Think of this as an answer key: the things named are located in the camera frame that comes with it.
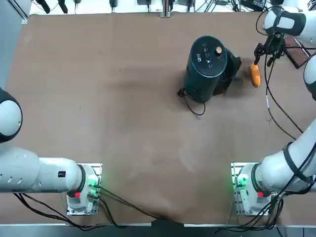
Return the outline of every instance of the black cylinder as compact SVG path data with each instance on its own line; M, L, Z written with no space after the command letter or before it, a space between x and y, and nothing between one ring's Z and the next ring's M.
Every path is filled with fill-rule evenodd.
M184 78L186 93L198 103L208 101L226 65L227 51L218 39L211 36L198 38L188 59Z

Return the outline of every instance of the brown table surface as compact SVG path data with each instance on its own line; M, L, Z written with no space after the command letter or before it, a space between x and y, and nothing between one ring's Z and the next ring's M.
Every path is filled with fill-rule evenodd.
M253 50L266 39L255 30L258 15L31 16L6 88L24 112L21 132L11 143L40 157L102 162L102 185L147 211L182 223L226 223L231 162L262 161L291 141L266 121L264 83L254 88L250 82ZM196 118L176 92L191 45L203 35L218 38L243 65L227 93L212 97L205 115ZM302 71L281 58L271 90L306 128L316 113ZM298 136L270 104L282 127ZM65 212L64 195L34 196ZM11 194L0 197L2 224L56 223L27 210ZM315 225L313 197L287 197L281 222ZM109 205L118 222L152 220L113 201ZM102 210L75 220L107 222ZM236 223L235 214L230 223Z

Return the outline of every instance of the red button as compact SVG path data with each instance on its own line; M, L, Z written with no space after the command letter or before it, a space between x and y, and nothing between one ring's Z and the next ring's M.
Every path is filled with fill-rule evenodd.
M263 192L257 192L259 198L263 198Z

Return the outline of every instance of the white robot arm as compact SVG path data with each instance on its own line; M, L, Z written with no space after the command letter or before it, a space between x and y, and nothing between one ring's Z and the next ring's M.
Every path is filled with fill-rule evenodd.
M67 193L69 214L96 213L97 203L88 193L99 178L89 165L67 158L39 158L35 153L5 142L21 129L18 102L0 88L0 193Z
M282 7L273 7L264 21L268 35L281 33L298 37L300 40L315 44L316 11L305 11L290 7L291 1L285 1ZM307 62L304 70L304 82L312 97L316 100L316 55ZM271 200L271 192L280 192L303 164L316 144L316 119L293 143L283 150L267 156L259 164L243 167L240 176L245 181L240 191L245 214L256 215ZM297 177L287 186L286 191L299 192L313 185L316 175L316 154L300 170Z

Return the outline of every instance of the gold knob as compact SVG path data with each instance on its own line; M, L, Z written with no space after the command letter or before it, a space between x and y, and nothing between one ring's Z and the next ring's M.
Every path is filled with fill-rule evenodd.
M216 52L216 55L219 56L221 53L222 53L222 48L220 46L216 47L215 49L215 52Z

